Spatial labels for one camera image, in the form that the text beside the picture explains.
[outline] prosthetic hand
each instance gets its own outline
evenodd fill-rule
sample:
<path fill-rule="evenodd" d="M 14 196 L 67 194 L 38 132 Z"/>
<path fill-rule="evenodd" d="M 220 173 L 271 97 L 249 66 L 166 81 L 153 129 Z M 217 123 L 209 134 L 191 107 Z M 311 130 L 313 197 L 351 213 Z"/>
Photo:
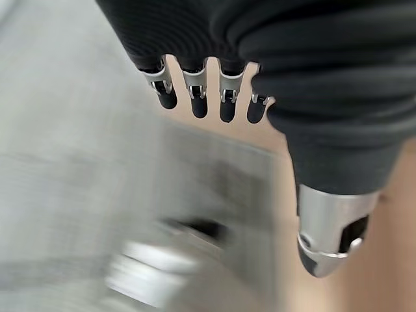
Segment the prosthetic hand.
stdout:
<path fill-rule="evenodd" d="M 248 121 L 267 111 L 287 138 L 306 270 L 333 272 L 416 131 L 416 1 L 97 0 L 163 107 L 177 104 L 164 60 L 181 66 L 197 118 L 207 114 L 207 57 L 220 63 L 220 118 L 231 122 L 247 62 Z"/>

